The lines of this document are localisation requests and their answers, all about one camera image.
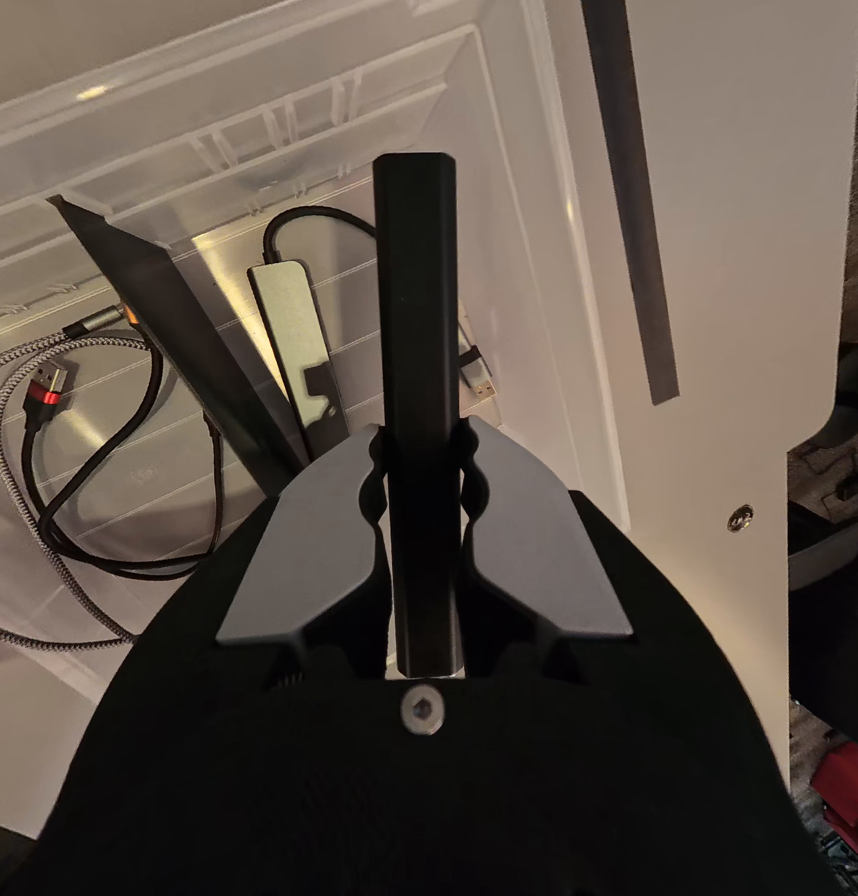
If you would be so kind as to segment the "red object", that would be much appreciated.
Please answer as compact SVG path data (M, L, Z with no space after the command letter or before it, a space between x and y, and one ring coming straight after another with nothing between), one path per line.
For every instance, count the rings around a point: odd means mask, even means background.
M845 826L858 827L858 744L847 741L828 751L817 766L811 787Z

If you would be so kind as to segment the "black divider plate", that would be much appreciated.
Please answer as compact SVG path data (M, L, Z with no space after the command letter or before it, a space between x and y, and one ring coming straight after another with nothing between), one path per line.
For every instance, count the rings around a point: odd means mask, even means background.
M166 249L61 195L49 196L47 202L208 412L264 495L279 496L302 464Z

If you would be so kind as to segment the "black usb cable red plug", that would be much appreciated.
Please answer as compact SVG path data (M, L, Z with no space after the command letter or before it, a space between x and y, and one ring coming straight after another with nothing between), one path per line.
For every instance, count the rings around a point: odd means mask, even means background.
M215 495L214 523L207 549L199 554L174 558L171 562L127 561L91 554L76 544L58 525L56 514L99 470L105 461L145 423L154 410L162 387L165 362L157 349L151 349L150 374L140 405L129 420L112 435L78 469L65 487L50 501L42 499L33 473L33 453L38 434L53 420L60 408L67 370L54 362L42 363L31 377L22 409L25 431L20 452L20 466L28 497L36 516L33 528L42 543L55 554L87 566L93 566L114 577L133 581L176 581L193 572L216 552L224 519L224 477L222 438L216 426L204 413L202 418L209 432L212 449L212 472Z

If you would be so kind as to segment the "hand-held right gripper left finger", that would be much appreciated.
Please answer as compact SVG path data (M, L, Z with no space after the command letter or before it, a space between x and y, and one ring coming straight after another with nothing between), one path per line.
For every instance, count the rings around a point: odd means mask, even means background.
M357 678L385 678L390 563L383 432L370 424L279 496L217 631L223 647L274 645L302 667L341 651Z

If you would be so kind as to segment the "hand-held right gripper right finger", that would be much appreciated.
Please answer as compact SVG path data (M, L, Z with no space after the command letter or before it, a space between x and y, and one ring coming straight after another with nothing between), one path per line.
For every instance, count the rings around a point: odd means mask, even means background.
M560 644L634 635L568 487L535 454L476 416L459 430L458 622L469 678L526 647L544 670Z

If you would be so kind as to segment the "black usb hub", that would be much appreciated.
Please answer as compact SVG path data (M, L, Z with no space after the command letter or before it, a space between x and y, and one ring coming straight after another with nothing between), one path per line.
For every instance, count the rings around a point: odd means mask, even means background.
M398 668L447 678L461 539L456 163L388 153L372 173Z

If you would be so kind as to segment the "clear plastic box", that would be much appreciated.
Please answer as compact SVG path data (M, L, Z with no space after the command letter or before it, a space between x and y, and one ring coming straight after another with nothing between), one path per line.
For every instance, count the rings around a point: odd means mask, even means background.
M0 2L0 353L121 298L47 202L61 195L166 249L306 462L247 272L267 221L298 204L371 218L371 164L457 163L460 314L502 424L627 528L620 447L544 2L280 2L204 28L143 24L182 2ZM213 507L199 401L166 359L153 414L57 519L91 553L202 550ZM225 438L224 533L260 499Z

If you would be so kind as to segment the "black office chair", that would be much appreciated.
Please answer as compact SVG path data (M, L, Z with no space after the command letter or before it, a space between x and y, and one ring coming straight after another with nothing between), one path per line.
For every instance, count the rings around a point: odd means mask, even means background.
M858 716L858 343L839 348L834 407L790 480L791 696L824 720Z

